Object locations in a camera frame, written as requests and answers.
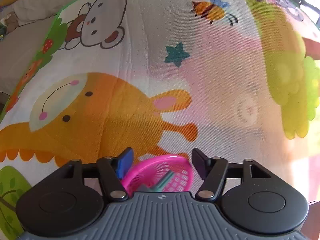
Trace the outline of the pink plastic strainer scoop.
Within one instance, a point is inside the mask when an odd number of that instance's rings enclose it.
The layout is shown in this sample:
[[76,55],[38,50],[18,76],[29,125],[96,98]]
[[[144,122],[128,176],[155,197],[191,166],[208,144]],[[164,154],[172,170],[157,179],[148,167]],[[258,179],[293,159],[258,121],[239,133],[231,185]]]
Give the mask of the pink plastic strainer scoop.
[[180,155],[162,155],[141,161],[129,169],[121,183],[127,193],[133,195],[142,185],[155,185],[168,171],[174,172],[174,177],[162,192],[189,191],[193,168],[188,159]]

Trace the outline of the teal plastic toy tool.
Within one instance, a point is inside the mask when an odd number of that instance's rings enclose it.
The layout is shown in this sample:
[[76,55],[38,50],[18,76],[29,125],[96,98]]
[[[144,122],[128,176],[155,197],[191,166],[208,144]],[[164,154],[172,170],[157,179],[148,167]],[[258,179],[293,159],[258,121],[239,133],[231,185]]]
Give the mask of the teal plastic toy tool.
[[174,177],[174,172],[168,171],[155,185],[148,187],[142,185],[138,188],[140,192],[162,192],[163,189],[168,185],[168,183]]

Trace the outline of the beige covered sofa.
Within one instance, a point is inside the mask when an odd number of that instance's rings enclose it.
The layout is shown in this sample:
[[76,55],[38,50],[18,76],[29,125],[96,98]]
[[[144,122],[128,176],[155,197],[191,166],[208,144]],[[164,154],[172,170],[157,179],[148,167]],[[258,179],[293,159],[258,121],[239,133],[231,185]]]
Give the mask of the beige covered sofa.
[[54,16],[74,0],[18,0],[1,12],[14,12],[18,27],[1,41],[1,103],[14,92],[21,76],[44,41]]

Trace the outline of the colourful cartoon play mat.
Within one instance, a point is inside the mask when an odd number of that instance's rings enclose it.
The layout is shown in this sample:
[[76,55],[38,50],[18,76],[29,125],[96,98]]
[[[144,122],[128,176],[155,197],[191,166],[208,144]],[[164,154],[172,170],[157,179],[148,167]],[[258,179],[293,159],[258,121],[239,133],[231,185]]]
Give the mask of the colourful cartoon play mat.
[[290,0],[74,0],[1,109],[1,239],[72,159],[253,158],[319,201],[319,29]]

